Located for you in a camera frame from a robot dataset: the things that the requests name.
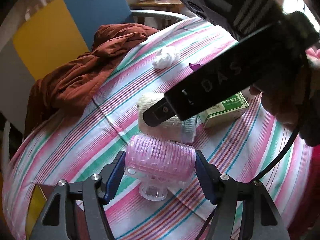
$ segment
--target brown jacket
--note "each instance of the brown jacket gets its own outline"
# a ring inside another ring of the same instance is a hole
[[[158,32],[141,24],[102,25],[92,52],[62,65],[31,88],[25,137],[58,109],[81,116],[94,94],[130,49]]]

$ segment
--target clear plastic base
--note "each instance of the clear plastic base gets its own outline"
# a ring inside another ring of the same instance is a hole
[[[155,187],[142,182],[139,187],[139,193],[147,200],[160,201],[166,198],[168,190],[166,187]]]

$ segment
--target blue gripper pad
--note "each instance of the blue gripper pad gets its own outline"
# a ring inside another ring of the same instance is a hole
[[[116,196],[118,187],[124,174],[124,160],[125,152],[120,151],[113,162],[106,165],[106,167],[108,167],[109,174],[111,171],[110,176],[106,177],[107,181],[105,187],[105,195],[103,197],[106,203],[109,203],[110,200],[113,200]]]
[[[215,205],[217,197],[214,193],[213,189],[213,183],[211,178],[209,177],[203,163],[200,160],[200,157],[198,153],[196,153],[196,175],[198,177],[198,180],[200,182],[200,186],[202,188],[202,191],[204,193],[204,197],[210,201],[211,204]]]

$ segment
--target wooden table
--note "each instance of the wooden table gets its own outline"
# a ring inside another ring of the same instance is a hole
[[[184,7],[183,3],[180,0],[148,0],[143,2],[138,2],[130,5],[132,9],[142,9],[145,7],[153,7],[153,8],[165,8],[168,12],[179,13],[180,10]],[[144,23],[144,17],[138,17],[138,23]]]

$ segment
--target hand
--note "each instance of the hand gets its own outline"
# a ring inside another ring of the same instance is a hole
[[[312,69],[310,109],[308,109],[306,120],[300,129],[300,137],[305,139],[309,146],[320,144],[320,60],[308,56]],[[301,114],[301,105],[306,87],[306,70],[302,69],[295,81],[295,89],[292,94],[280,90],[267,94],[263,93],[262,106],[276,117],[278,122],[293,131],[298,124]],[[252,95],[261,93],[254,85],[250,87]]]

